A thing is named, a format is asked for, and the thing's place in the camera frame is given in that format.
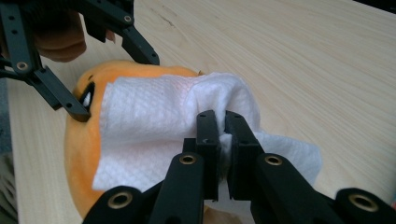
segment orange plush toy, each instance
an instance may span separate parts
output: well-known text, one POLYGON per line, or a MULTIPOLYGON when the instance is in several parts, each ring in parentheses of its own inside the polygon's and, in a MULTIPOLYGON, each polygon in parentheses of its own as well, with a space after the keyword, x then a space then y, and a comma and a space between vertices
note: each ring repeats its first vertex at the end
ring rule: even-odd
POLYGON ((103 194, 102 191, 92 189, 92 181, 100 160, 99 120, 106 84, 114 82, 118 77, 159 77, 164 74, 198 76, 198 73, 180 66, 162 67, 111 61, 95 66, 79 79, 73 93, 92 116, 87 122, 79 122, 67 116, 64 157, 70 192, 82 217, 87 215, 103 194))

